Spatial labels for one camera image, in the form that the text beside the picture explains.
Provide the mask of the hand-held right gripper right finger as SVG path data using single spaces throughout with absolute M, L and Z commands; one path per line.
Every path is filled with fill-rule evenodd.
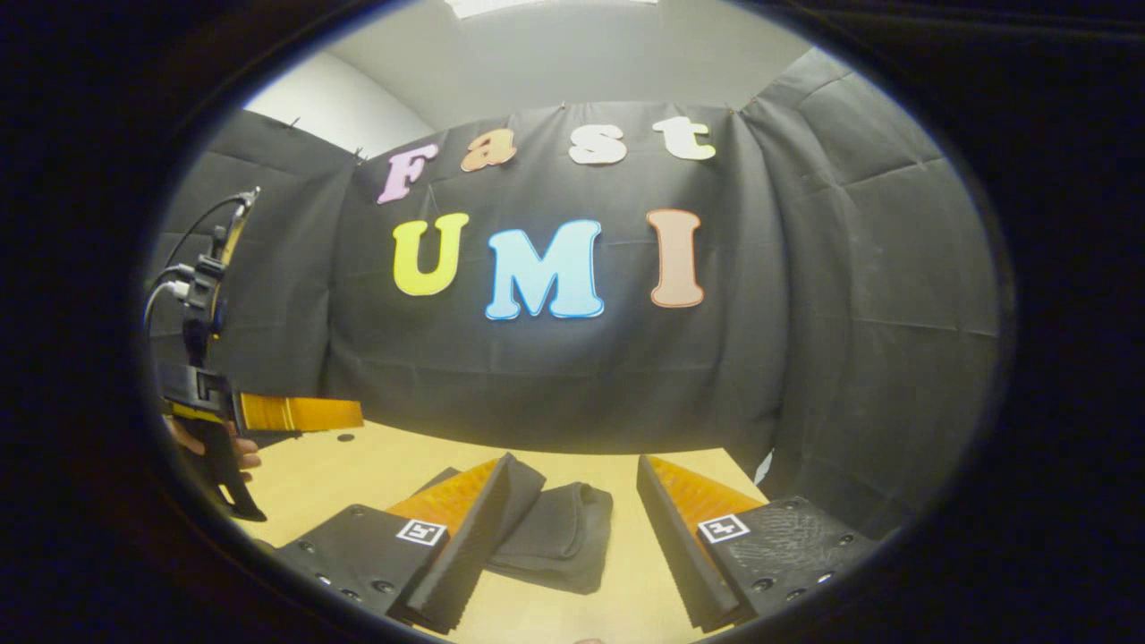
M 777 616 L 878 547 L 810 500 L 764 503 L 652 455 L 638 461 L 637 490 L 684 612 L 704 633 Z

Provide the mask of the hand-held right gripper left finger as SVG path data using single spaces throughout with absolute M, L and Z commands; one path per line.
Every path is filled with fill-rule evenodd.
M 452 631 L 497 547 L 515 465 L 505 453 L 388 509 L 349 505 L 276 559 L 377 618 Z

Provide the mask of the dark grey jeans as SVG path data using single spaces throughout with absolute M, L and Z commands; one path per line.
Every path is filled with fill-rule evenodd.
M 484 571 L 592 594 L 605 575 L 613 497 L 585 482 L 545 481 L 507 453 L 466 471 L 447 469 L 389 510 L 445 526 L 455 550 L 442 576 L 467 594 Z

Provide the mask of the black backdrop cloth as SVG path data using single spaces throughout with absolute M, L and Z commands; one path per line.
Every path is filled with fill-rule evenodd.
M 883 537 L 956 472 L 1003 299 L 976 199 L 919 124 L 821 49 L 739 111 L 532 107 L 368 163 L 234 113 L 157 257 L 260 187 L 210 362 L 240 388 L 360 401 L 458 443 L 721 447 L 763 489 Z

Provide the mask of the ceiling light panel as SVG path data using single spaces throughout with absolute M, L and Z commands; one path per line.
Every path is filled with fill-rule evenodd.
M 458 19 L 469 19 L 491 13 L 516 11 L 532 7 L 572 7 L 572 5 L 660 5 L 662 0 L 443 0 Z

